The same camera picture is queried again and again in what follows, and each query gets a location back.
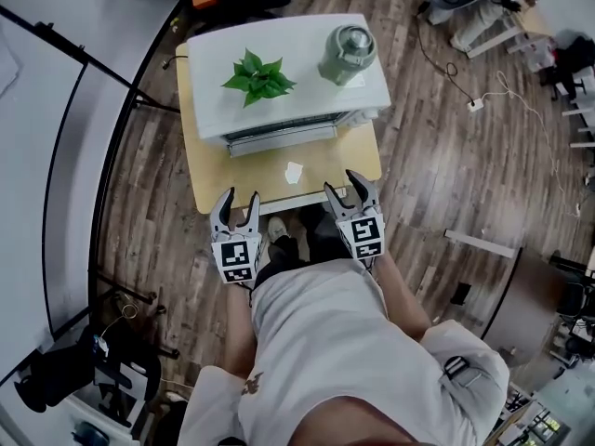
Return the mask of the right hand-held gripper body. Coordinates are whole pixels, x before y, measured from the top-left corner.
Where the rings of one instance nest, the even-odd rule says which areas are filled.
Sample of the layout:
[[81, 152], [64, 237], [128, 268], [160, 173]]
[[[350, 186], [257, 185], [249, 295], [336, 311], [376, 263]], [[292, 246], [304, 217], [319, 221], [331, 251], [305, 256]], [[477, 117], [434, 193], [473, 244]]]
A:
[[344, 219], [336, 220], [342, 241], [351, 256], [370, 261], [385, 252], [385, 223], [382, 214], [369, 206]]

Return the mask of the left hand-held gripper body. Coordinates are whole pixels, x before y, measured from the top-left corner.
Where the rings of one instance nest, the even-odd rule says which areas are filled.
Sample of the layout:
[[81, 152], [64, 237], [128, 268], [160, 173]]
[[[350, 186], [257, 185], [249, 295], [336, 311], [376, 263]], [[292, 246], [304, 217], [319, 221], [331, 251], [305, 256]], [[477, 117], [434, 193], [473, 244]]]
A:
[[257, 277], [262, 236], [214, 231], [211, 248], [223, 283], [252, 282]]

